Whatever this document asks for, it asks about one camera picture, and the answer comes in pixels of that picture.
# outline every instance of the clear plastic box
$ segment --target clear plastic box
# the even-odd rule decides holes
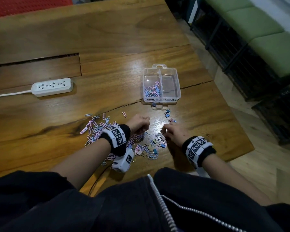
[[[154,64],[143,69],[143,98],[147,103],[176,103],[181,98],[176,68]]]

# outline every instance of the forearm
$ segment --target forearm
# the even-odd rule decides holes
[[[101,138],[70,155],[50,171],[66,177],[77,190],[80,190],[110,152],[111,145]]]
[[[218,180],[244,192],[260,205],[266,206],[273,204],[267,195],[261,192],[217,155],[212,154],[206,157],[202,163],[202,167],[212,179]]]

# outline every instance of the floor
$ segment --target floor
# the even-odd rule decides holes
[[[278,145],[274,136],[251,109],[255,103],[244,101],[204,45],[189,30],[188,24],[184,20],[179,20],[178,24],[255,147],[254,151],[230,164],[272,201],[290,204],[290,146],[287,149]]]

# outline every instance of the zipper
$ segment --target zipper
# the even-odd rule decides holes
[[[165,195],[160,195],[160,197],[161,196],[163,198],[167,199],[168,201],[170,201],[171,203],[175,204],[180,209],[183,209],[183,210],[186,210],[186,211],[190,211],[190,212],[194,212],[194,213],[197,213],[197,214],[201,214],[203,216],[206,216],[207,218],[212,219],[214,222],[217,222],[218,224],[220,224],[220,225],[222,225],[222,226],[224,226],[226,228],[229,228],[230,230],[233,230],[233,231],[236,231],[236,232],[246,232],[246,230],[242,230],[242,229],[239,229],[239,228],[237,228],[235,226],[232,226],[232,225],[230,225],[228,223],[222,222],[221,220],[217,219],[216,217],[213,217],[213,216],[211,216],[211,215],[209,215],[209,214],[207,214],[205,212],[202,212],[202,211],[199,211],[199,210],[196,210],[196,209],[193,209],[193,208],[188,208],[188,207],[181,206],[178,203],[176,203],[174,200],[166,197]]]
[[[163,214],[165,215],[165,218],[166,218],[166,220],[168,222],[168,225],[170,227],[170,231],[178,232],[177,226],[175,225],[173,217],[170,214],[170,211],[168,210],[163,198],[161,197],[161,195],[160,195],[160,193],[159,193],[159,191],[158,191],[158,189],[157,189],[157,187],[156,187],[156,185],[154,183],[154,179],[152,179],[151,175],[149,175],[149,174],[147,174],[147,177],[150,180],[150,186],[151,186],[152,190],[154,191],[155,196],[156,196],[156,198],[158,200],[158,203],[160,204],[160,207],[161,207],[161,209],[163,211]]]

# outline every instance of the person's left hand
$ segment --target person's left hand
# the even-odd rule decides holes
[[[144,117],[140,114],[135,115],[132,117],[127,123],[131,130],[131,136],[133,134],[140,135],[149,129],[149,117]]]

